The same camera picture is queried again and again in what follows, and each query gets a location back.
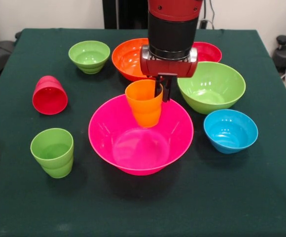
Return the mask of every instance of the black cable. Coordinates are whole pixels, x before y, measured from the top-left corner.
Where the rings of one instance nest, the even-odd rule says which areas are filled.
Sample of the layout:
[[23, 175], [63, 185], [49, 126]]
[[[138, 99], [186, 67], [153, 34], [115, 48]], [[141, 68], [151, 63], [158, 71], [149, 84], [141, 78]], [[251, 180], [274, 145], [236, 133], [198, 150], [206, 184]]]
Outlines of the black cable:
[[213, 13], [213, 16], [212, 16], [212, 25], [213, 25], [213, 23], [214, 23], [214, 17], [215, 17], [215, 12], [214, 12], [214, 10], [213, 10], [212, 1], [211, 1], [211, 0], [209, 0], [209, 1], [210, 1], [210, 7], [211, 7], [211, 10], [212, 10], [212, 13]]
[[206, 17], [207, 17], [207, 1], [204, 0], [204, 16], [203, 16], [203, 18], [206, 19]]

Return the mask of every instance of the blue bowl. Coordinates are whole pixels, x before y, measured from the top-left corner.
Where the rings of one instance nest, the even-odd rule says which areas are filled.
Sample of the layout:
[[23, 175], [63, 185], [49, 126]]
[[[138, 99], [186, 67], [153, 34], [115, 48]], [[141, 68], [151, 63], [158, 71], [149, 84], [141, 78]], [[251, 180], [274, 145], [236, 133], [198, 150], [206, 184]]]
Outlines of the blue bowl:
[[239, 152], [251, 146], [258, 137], [254, 121], [235, 110], [217, 110], [204, 120], [204, 131], [212, 145], [225, 154]]

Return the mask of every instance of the red cup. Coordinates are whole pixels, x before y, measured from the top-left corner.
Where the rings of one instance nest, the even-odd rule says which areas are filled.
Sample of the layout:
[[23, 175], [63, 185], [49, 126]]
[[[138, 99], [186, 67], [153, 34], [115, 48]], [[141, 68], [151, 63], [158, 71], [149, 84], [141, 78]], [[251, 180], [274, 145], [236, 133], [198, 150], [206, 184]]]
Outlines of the red cup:
[[68, 105], [68, 96], [53, 76], [44, 76], [36, 84], [33, 106], [41, 114], [55, 115]]

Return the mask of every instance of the orange bowl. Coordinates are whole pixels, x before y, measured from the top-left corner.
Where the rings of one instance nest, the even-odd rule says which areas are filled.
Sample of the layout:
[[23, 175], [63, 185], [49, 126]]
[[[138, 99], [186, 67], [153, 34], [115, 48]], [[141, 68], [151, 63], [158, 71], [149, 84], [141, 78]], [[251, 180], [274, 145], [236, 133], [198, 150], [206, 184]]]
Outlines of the orange bowl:
[[140, 66], [140, 49], [144, 44], [148, 44], [148, 38], [131, 39], [118, 45], [112, 53], [114, 66], [130, 81], [147, 79]]

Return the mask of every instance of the table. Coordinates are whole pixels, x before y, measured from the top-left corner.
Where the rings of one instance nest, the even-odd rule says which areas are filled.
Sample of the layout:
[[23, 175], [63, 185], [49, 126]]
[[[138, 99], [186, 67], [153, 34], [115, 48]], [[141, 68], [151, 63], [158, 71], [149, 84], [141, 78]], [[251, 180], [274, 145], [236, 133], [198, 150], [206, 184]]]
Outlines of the table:
[[[0, 236], [285, 236], [286, 89], [256, 31], [198, 30], [197, 41], [217, 45], [221, 63], [246, 80], [232, 107], [250, 116], [259, 138], [233, 155], [217, 152], [178, 87], [172, 98], [194, 123], [194, 139], [181, 159], [160, 172], [131, 176], [97, 156], [88, 123], [129, 82], [111, 58], [96, 75], [69, 60], [76, 42], [99, 40], [111, 51], [145, 30], [25, 29], [0, 78]], [[38, 79], [53, 75], [69, 97], [55, 116], [32, 106]], [[40, 131], [61, 127], [74, 137], [73, 170], [50, 178], [30, 153]]]

